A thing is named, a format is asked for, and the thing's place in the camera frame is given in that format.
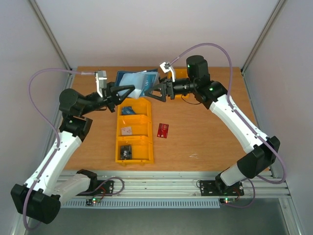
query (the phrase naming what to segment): ventilation grille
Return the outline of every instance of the ventilation grille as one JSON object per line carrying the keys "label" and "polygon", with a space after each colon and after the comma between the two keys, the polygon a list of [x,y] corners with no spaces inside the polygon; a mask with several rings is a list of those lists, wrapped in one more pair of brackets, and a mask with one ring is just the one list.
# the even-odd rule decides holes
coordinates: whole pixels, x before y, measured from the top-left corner
{"label": "ventilation grille", "polygon": [[72,199],[62,208],[142,209],[142,208],[219,208],[218,199],[104,199],[87,205],[86,199]]}

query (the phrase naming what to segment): red packet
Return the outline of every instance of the red packet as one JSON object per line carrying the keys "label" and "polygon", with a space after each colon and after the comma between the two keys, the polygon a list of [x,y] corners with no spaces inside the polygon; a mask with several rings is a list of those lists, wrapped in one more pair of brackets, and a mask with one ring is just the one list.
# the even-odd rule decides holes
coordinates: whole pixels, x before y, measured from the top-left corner
{"label": "red packet", "polygon": [[168,124],[160,123],[158,125],[157,136],[160,138],[167,138],[168,127]]}

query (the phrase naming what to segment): wooden table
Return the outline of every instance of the wooden table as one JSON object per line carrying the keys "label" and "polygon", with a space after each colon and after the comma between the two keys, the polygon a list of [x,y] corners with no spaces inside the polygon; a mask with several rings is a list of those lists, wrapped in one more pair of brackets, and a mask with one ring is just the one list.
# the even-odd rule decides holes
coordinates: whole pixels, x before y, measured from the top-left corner
{"label": "wooden table", "polygon": [[[107,72],[115,81],[117,71],[142,71],[151,67],[79,67],[79,71]],[[211,79],[228,87],[229,68],[210,68]],[[93,76],[76,75],[72,86],[87,95],[96,90]],[[254,122],[253,112],[239,68],[234,68],[232,97],[246,116]],[[163,170],[221,171],[245,155],[239,142],[211,111],[203,105],[187,104],[181,99],[166,103],[148,98],[152,103],[154,164],[121,166],[115,163],[117,113],[93,112],[92,127],[65,169],[78,170]],[[189,102],[197,102],[190,95]],[[169,124],[167,139],[157,137],[159,123]]]}

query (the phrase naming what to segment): blue item in bin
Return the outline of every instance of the blue item in bin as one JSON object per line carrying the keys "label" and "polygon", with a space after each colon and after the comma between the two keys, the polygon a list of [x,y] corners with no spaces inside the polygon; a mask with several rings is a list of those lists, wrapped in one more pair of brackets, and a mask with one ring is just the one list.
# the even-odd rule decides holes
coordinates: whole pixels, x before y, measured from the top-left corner
{"label": "blue item in bin", "polygon": [[[115,85],[119,86],[124,74],[126,73],[140,73],[140,72],[133,72],[133,71],[119,71],[117,72],[116,75],[116,80],[115,80]],[[139,97],[145,96],[144,93],[147,89],[151,88],[154,83],[156,82],[156,80],[158,79],[158,73],[157,73],[157,69],[154,70],[147,70],[147,72],[145,73],[145,84],[144,84],[144,88],[140,93]]]}
{"label": "blue item in bin", "polygon": [[122,108],[122,115],[135,115],[136,113],[131,106],[125,106]]}

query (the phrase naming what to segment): purple cable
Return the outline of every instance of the purple cable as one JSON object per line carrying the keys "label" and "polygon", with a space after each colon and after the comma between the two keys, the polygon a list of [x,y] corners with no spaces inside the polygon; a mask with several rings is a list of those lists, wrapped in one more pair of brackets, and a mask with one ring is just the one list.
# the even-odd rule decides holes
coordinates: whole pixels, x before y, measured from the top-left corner
{"label": "purple cable", "polygon": [[30,197],[30,194],[32,192],[32,190],[34,189],[37,181],[40,179],[41,175],[43,174],[43,172],[45,171],[45,169],[47,168],[47,166],[49,165],[49,163],[51,162],[52,158],[54,157],[54,155],[56,154],[57,152],[57,149],[59,148],[60,146],[60,136],[58,134],[58,130],[53,126],[53,124],[43,115],[42,112],[40,112],[40,110],[37,108],[37,106],[35,105],[34,101],[33,101],[33,98],[31,96],[31,92],[30,92],[30,87],[31,87],[31,83],[33,82],[34,78],[43,73],[43,72],[49,72],[49,71],[59,71],[59,72],[68,72],[68,73],[73,73],[73,74],[81,74],[81,75],[93,75],[94,72],[77,72],[77,71],[71,71],[71,70],[64,70],[64,69],[45,69],[45,70],[40,70],[38,72],[36,72],[35,74],[33,74],[30,79],[29,79],[29,82],[28,82],[28,97],[29,97],[29,100],[31,102],[31,104],[34,106],[34,108],[37,110],[37,112],[40,114],[40,116],[46,121],[46,123],[48,123],[48,125],[52,128],[54,134],[56,135],[56,139],[57,139],[57,148],[54,149],[54,151],[52,152],[51,156],[48,158],[48,160],[46,161],[45,165],[43,166],[43,168],[41,169],[41,171],[38,173],[37,177],[36,177],[36,180],[34,180],[33,184],[30,186],[28,192],[27,192],[27,195],[25,197],[25,201],[24,201],[24,204],[23,204],[23,223],[24,223],[24,226],[26,228],[26,230],[28,231],[31,231],[31,230],[34,230],[36,229],[40,223],[38,223],[34,228],[30,228],[28,223],[27,223],[27,218],[26,218],[26,210],[27,210],[27,204],[28,204],[28,201],[29,201],[29,197]]}
{"label": "purple cable", "polygon": [[113,196],[113,195],[117,195],[119,194],[121,191],[124,190],[125,188],[125,182],[122,180],[122,178],[120,177],[117,177],[117,176],[114,176],[114,177],[111,177],[111,178],[108,178],[106,179],[105,181],[103,181],[94,191],[89,191],[89,192],[81,192],[80,194],[91,194],[93,192],[96,192],[101,186],[103,186],[103,184],[105,184],[107,181],[109,180],[113,180],[113,179],[117,179],[119,180],[121,183],[122,183],[122,188],[118,191],[118,192],[114,192],[114,193],[106,193],[105,195],[106,196]]}
{"label": "purple cable", "polygon": [[246,178],[246,179],[244,179],[244,180],[249,180],[249,182],[251,183],[252,189],[253,189],[253,198],[252,198],[251,202],[250,202],[248,205],[246,205],[246,206],[236,206],[236,205],[232,205],[232,204],[223,204],[223,205],[229,206],[229,207],[233,207],[233,208],[241,208],[241,209],[251,207],[251,205],[252,205],[252,204],[254,203],[254,201],[255,201],[255,187],[254,187],[253,182],[252,182],[250,179]]}
{"label": "purple cable", "polygon": [[235,114],[237,114],[237,116],[244,122],[244,124],[250,129],[250,131],[252,131],[252,133],[254,135],[256,135],[258,137],[259,140],[261,140],[265,146],[267,148],[270,149],[270,151],[277,157],[277,159],[279,160],[280,164],[282,165],[282,168],[283,168],[283,177],[280,181],[271,181],[271,180],[268,180],[266,178],[264,178],[263,176],[260,176],[260,175],[257,175],[260,179],[268,182],[268,183],[271,183],[271,184],[275,184],[275,185],[278,185],[278,184],[281,184],[283,183],[285,180],[286,180],[286,165],[282,159],[282,157],[275,151],[275,149],[272,148],[272,146],[270,146],[266,140],[264,140],[262,137],[258,136],[257,135],[257,132],[249,125],[249,123],[244,119],[243,116],[241,116],[241,114],[236,110],[234,109],[234,106],[233,104],[230,102],[230,92],[231,92],[231,86],[232,86],[232,81],[233,81],[233,66],[232,66],[232,63],[231,63],[231,59],[230,59],[230,56],[228,55],[227,51],[222,48],[221,46],[217,45],[217,44],[214,44],[214,43],[201,43],[201,44],[198,44],[198,45],[195,45],[189,49],[187,49],[186,51],[184,51],[182,54],[180,54],[176,59],[174,59],[170,65],[173,65],[180,57],[182,57],[184,54],[190,52],[191,50],[197,48],[197,47],[201,47],[201,46],[213,46],[213,47],[216,47],[218,49],[220,49],[227,57],[228,59],[228,62],[229,62],[229,69],[230,69],[230,76],[229,76],[229,84],[228,84],[228,92],[227,92],[227,102],[229,104],[229,106],[231,107],[231,109],[235,112]]}

